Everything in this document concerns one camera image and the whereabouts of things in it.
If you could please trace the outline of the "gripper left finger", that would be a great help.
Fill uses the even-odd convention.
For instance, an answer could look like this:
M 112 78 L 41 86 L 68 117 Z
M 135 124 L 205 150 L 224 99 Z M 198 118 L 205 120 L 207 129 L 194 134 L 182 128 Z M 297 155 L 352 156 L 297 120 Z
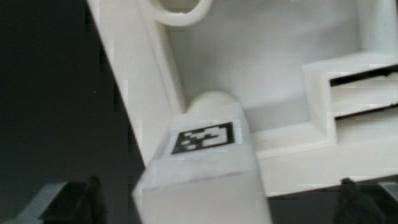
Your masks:
M 47 184 L 6 224 L 107 224 L 100 178 Z

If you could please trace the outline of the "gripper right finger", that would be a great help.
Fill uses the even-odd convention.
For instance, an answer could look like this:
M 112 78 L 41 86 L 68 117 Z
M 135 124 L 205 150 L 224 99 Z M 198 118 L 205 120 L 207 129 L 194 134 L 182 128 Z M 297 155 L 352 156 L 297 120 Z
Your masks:
M 398 224 L 398 180 L 342 180 L 334 224 Z

